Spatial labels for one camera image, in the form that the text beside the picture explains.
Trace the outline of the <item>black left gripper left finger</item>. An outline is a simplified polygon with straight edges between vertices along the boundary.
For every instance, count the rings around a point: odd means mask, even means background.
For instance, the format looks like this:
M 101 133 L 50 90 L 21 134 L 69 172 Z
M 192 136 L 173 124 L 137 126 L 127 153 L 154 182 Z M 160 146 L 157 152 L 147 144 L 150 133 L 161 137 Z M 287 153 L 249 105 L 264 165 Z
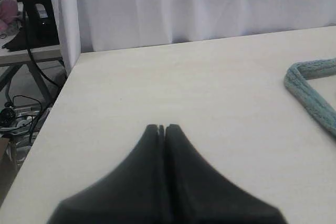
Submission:
M 49 223 L 167 223 L 163 126 L 148 125 L 111 173 L 63 200 Z

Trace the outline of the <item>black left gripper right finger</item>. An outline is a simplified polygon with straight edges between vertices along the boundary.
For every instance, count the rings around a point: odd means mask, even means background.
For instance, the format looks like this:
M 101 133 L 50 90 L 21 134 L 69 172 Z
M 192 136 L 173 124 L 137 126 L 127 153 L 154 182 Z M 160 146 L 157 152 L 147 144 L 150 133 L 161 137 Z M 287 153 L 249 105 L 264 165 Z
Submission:
M 221 175 L 181 127 L 166 128 L 164 159 L 174 223 L 286 223 L 281 211 Z

